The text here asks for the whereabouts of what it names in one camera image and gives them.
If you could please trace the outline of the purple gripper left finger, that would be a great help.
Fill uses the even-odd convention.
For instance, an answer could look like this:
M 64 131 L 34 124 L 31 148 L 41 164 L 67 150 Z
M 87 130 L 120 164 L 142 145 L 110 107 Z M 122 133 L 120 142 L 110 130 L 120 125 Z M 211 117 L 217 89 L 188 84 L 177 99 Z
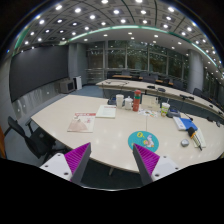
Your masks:
M 91 143 L 86 143 L 65 154 L 66 162 L 72 172 L 71 182 L 79 184 L 91 154 Z

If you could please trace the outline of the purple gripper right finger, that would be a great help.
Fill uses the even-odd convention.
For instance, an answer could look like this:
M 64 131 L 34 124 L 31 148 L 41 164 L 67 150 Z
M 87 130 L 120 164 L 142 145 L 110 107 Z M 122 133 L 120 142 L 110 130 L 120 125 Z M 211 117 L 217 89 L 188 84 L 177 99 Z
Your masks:
M 154 152 L 138 144 L 133 145 L 133 155 L 144 185 L 152 182 L 152 173 L 160 159 Z

